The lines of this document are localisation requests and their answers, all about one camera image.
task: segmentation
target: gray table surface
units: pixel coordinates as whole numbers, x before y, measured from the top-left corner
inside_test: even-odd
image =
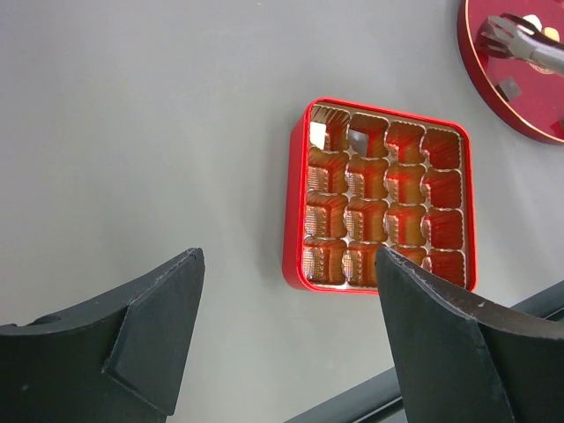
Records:
[[[280,271],[288,134],[333,96],[471,134],[477,293],[564,278],[564,147],[474,90],[455,0],[0,3],[0,324],[202,247],[204,293],[169,421],[280,422],[392,366],[376,297]]]

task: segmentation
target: black metal bar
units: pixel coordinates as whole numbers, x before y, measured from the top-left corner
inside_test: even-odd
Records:
[[[564,320],[564,281],[515,304],[512,309],[555,322]],[[382,422],[403,410],[401,398],[393,367],[286,423]]]

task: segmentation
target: red tray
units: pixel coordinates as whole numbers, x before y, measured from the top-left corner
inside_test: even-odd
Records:
[[[311,103],[290,138],[283,272],[295,288],[378,294],[390,246],[476,285],[471,148],[452,122],[350,101]]]

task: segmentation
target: empty compartment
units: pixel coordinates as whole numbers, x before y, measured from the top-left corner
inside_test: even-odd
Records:
[[[317,147],[309,149],[308,185],[330,193],[343,193],[348,190],[345,180],[346,152],[324,152]]]
[[[310,282],[320,285],[345,283],[342,260],[346,242],[308,237],[304,244],[303,272]]]
[[[460,251],[432,249],[423,259],[423,269],[464,288],[464,256]]]
[[[392,122],[386,146],[394,160],[404,164],[423,163],[425,157],[421,153],[420,144],[425,130],[419,125],[407,122]]]
[[[463,216],[459,210],[430,209],[423,218],[423,234],[436,249],[461,249]]]
[[[427,250],[423,247],[403,247],[401,245],[393,245],[392,248],[419,266],[421,266],[423,259],[427,256]]]
[[[385,198],[384,174],[388,168],[386,159],[362,159],[355,154],[346,167],[346,181],[357,197]]]
[[[399,165],[394,163],[385,177],[385,187],[391,197],[403,204],[420,204],[425,202],[421,193],[421,178],[425,174],[423,165]]]
[[[328,108],[326,106],[314,106],[311,110],[311,122],[325,125],[324,139],[323,132],[317,126],[315,131],[310,128],[309,141],[324,150],[331,152],[342,152],[349,148],[349,142],[346,137],[346,130],[351,116],[346,110],[340,108]]]
[[[421,220],[427,209],[421,204],[392,203],[385,217],[385,228],[391,241],[402,246],[418,247],[426,240],[421,232]]]
[[[436,169],[458,169],[460,167],[460,137],[450,130],[427,130],[421,150]]]
[[[346,229],[356,241],[384,242],[388,234],[384,230],[384,215],[388,202],[384,200],[363,200],[355,197],[346,206]]]
[[[382,244],[352,241],[343,256],[346,281],[351,286],[377,287],[376,253]]]
[[[421,191],[434,207],[456,209],[462,205],[462,176],[457,170],[430,168],[423,176]]]
[[[348,198],[309,191],[306,202],[306,234],[325,238],[346,236],[343,215]]]
[[[381,158],[388,155],[384,137],[388,121],[381,117],[355,113],[349,125],[349,144],[359,155]]]

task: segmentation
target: round tin lid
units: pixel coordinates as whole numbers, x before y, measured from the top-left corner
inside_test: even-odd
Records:
[[[475,48],[489,16],[523,17],[548,37],[564,39],[564,0],[463,0],[458,44],[473,84],[492,110],[527,137],[564,143],[564,78],[520,60],[487,56]]]

